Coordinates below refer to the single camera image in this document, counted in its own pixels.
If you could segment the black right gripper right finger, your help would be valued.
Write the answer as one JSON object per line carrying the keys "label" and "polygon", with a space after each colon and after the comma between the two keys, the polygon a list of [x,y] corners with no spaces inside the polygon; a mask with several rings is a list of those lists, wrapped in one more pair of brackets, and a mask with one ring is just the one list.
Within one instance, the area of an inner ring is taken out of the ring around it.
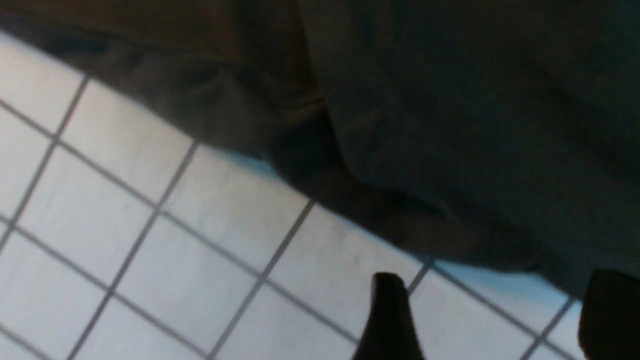
{"label": "black right gripper right finger", "polygon": [[640,281],[597,269],[582,303],[578,343],[588,360],[640,358]]}

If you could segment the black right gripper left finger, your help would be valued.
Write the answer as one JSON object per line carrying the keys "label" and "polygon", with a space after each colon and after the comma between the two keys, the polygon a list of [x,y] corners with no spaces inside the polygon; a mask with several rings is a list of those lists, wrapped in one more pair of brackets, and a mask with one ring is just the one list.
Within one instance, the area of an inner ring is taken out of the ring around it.
{"label": "black right gripper left finger", "polygon": [[370,312],[354,360],[423,360],[409,303],[400,276],[377,272],[372,277]]}

